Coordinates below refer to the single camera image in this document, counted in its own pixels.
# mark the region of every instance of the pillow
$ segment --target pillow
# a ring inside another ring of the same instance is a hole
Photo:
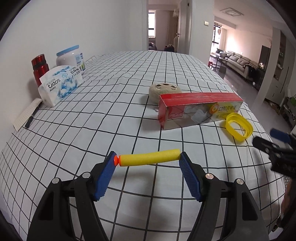
[[[234,62],[236,62],[236,61],[239,59],[239,57],[236,57],[236,56],[234,56],[234,55],[231,55],[229,58],[230,58],[231,60],[233,60]]]
[[[245,61],[242,59],[242,61],[239,63],[241,66],[245,67],[246,64],[249,64],[248,61]]]
[[[227,54],[226,53],[220,53],[220,58],[226,58],[227,57]]]
[[[242,61],[244,61],[242,58],[239,58],[238,60],[237,60],[237,63],[238,64],[240,64]]]

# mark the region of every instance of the white plastic jar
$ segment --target white plastic jar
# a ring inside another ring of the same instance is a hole
[[[75,45],[71,48],[65,49],[57,53],[57,66],[70,65],[77,66],[80,68],[81,73],[85,71],[85,63],[83,59],[83,54],[79,50],[79,45]]]

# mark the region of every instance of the blue lid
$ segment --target blue lid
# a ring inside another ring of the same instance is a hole
[[[71,47],[71,48],[68,48],[68,49],[65,49],[65,50],[63,50],[63,51],[61,51],[61,52],[58,52],[58,53],[57,53],[57,56],[59,57],[59,56],[65,54],[65,53],[68,53],[68,52],[70,52],[70,51],[72,51],[72,50],[74,50],[74,49],[78,49],[78,48],[79,48],[79,45],[75,45],[75,46],[73,46],[73,47]]]

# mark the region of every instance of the ceiling light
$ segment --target ceiling light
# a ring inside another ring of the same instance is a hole
[[[233,16],[233,17],[235,17],[235,16],[243,16],[242,13],[240,13],[239,11],[236,11],[235,9],[233,9],[231,7],[226,8],[224,10],[221,10],[221,12],[226,13],[227,15],[230,15],[230,16]]]

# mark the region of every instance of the white tablecloth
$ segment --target white tablecloth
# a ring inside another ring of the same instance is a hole
[[[94,56],[84,84],[54,108],[43,106],[29,130],[12,133],[0,157],[0,185],[13,224],[27,237],[30,221],[54,177],[73,179],[102,162],[111,151],[146,153],[179,148],[192,162],[221,180],[245,180],[270,231],[283,198],[282,177],[270,171],[268,156],[252,146],[268,139],[244,103],[240,109],[254,127],[237,143],[224,121],[161,130],[157,106],[149,101],[153,83],[177,84],[183,92],[233,92],[198,59],[183,54],[133,51]],[[82,237],[73,206],[75,234]],[[112,240],[186,240],[201,206],[190,195],[177,161],[117,167],[106,195],[95,203]],[[213,240],[219,239],[225,200]]]

